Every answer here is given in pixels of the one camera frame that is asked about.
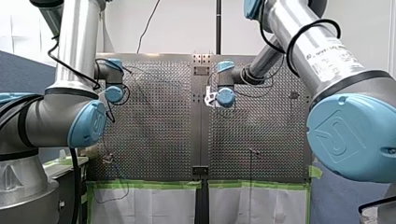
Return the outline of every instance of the robot arm label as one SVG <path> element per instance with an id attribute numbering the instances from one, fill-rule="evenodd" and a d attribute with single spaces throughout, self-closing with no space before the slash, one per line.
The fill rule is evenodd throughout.
<path id="1" fill-rule="evenodd" d="M 330 81 L 341 74 L 358 74 L 356 71 L 364 69 L 339 39 L 330 37 L 328 40 L 329 46 L 305 54 L 306 61 L 321 81 Z"/>

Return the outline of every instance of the metal clamp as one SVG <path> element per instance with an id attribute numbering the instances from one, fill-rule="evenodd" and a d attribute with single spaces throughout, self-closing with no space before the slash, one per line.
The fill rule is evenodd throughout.
<path id="1" fill-rule="evenodd" d="M 206 86 L 206 96 L 205 96 L 205 104 L 209 107 L 219 107 L 219 104 L 216 101 L 216 97 L 218 96 L 218 92 L 210 92 L 210 86 Z"/>

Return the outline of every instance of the metal bracket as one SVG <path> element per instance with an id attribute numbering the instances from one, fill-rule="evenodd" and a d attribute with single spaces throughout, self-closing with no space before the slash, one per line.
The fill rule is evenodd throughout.
<path id="1" fill-rule="evenodd" d="M 192 65 L 193 73 L 195 76 L 209 76 L 211 66 L 211 55 L 210 54 L 193 54 Z"/>
<path id="2" fill-rule="evenodd" d="M 209 175 L 208 166 L 192 166 L 193 175 Z"/>
<path id="3" fill-rule="evenodd" d="M 195 76 L 209 76 L 210 67 L 209 66 L 194 66 Z"/>

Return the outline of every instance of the hole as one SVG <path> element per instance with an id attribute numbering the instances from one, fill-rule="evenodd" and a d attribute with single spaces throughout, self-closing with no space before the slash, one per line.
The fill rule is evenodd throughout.
<path id="1" fill-rule="evenodd" d="M 339 105 L 344 105 L 346 103 L 347 97 L 346 96 L 341 96 L 338 98 L 338 104 Z"/>

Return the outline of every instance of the green tape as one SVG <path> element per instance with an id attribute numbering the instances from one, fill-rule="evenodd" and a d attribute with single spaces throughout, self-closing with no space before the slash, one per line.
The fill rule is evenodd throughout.
<path id="1" fill-rule="evenodd" d="M 92 199 L 93 199 L 93 188 L 89 188 L 87 186 L 87 201 L 88 201 L 88 207 L 87 207 L 87 213 L 88 213 L 88 217 L 87 217 L 87 222 L 88 224 L 91 224 L 91 214 L 92 214 Z"/>
<path id="2" fill-rule="evenodd" d="M 200 181 L 157 182 L 143 180 L 111 180 L 87 182 L 93 189 L 200 189 Z"/>
<path id="3" fill-rule="evenodd" d="M 308 184 L 307 193 L 306 193 L 306 217 L 305 222 L 306 224 L 311 223 L 311 185 Z"/>
<path id="4" fill-rule="evenodd" d="M 312 178 L 317 178 L 317 179 L 321 179 L 321 177 L 323 176 L 323 172 L 320 170 L 320 168 L 310 165 L 309 166 L 309 176 Z"/>
<path id="5" fill-rule="evenodd" d="M 211 189 L 237 189 L 242 187 L 253 187 L 259 189 L 289 189 L 289 190 L 306 190 L 307 184 L 283 184 L 265 181 L 249 180 L 209 180 Z"/>
<path id="6" fill-rule="evenodd" d="M 84 195 L 81 196 L 81 204 L 87 202 L 87 193 L 85 193 Z"/>

